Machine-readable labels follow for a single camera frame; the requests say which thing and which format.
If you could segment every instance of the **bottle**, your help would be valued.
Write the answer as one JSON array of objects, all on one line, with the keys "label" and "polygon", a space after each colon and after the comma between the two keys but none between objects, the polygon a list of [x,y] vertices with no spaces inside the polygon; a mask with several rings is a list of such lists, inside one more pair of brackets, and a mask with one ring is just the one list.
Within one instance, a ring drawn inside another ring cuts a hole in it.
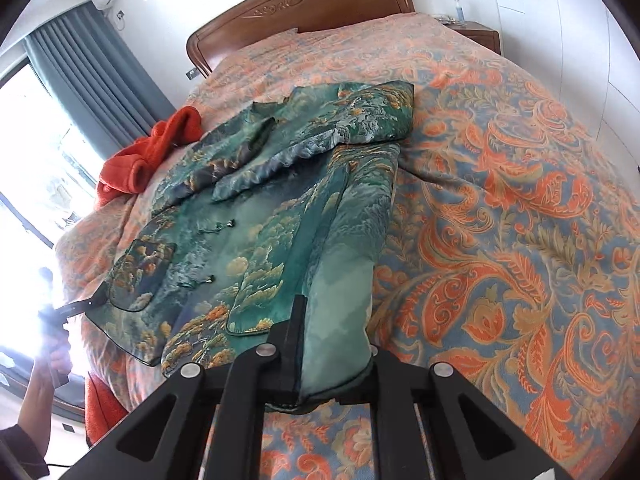
[{"label": "bottle", "polygon": [[465,23],[465,13],[462,12],[462,6],[460,5],[460,0],[456,1],[456,12],[458,14],[458,21],[460,23]]}]

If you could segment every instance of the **sleeve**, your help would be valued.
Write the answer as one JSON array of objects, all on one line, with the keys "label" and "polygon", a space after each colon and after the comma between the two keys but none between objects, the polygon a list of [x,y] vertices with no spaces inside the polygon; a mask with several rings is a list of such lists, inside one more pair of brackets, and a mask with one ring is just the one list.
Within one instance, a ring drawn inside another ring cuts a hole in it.
[{"label": "sleeve", "polygon": [[[0,440],[31,478],[36,479],[49,475],[49,467],[40,456],[29,435],[20,426],[16,424],[7,430],[0,431]],[[0,464],[0,472],[7,467],[9,467],[8,464]]]}]

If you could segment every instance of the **carved headboard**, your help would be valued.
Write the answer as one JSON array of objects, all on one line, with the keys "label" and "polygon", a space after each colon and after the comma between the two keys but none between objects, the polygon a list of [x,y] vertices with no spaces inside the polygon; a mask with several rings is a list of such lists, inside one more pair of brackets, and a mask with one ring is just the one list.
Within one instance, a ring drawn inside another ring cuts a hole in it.
[{"label": "carved headboard", "polygon": [[187,54],[207,76],[232,52],[290,28],[327,30],[400,12],[415,12],[412,0],[245,0],[191,34]]}]

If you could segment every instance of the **jacket sleeve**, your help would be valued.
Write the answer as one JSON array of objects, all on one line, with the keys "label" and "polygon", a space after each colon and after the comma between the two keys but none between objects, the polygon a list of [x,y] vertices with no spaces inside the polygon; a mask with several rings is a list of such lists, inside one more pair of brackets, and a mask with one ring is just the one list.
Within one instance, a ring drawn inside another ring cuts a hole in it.
[{"label": "jacket sleeve", "polygon": [[[0,440],[13,455],[12,458],[15,458],[31,478],[42,478],[49,474],[49,467],[44,462],[44,458],[40,456],[35,444],[20,426],[16,425],[6,430],[1,430]],[[13,478],[12,466],[7,463],[8,461],[8,457],[0,456],[0,477],[2,478],[5,478],[2,475],[5,473],[8,478]]]}]

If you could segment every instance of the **curtain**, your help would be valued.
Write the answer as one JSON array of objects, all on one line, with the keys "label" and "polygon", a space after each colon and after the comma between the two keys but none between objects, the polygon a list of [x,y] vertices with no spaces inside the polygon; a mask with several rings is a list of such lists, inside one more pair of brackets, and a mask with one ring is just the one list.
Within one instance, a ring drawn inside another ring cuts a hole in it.
[{"label": "curtain", "polygon": [[44,86],[103,158],[175,112],[91,2],[45,23],[24,46]]}]

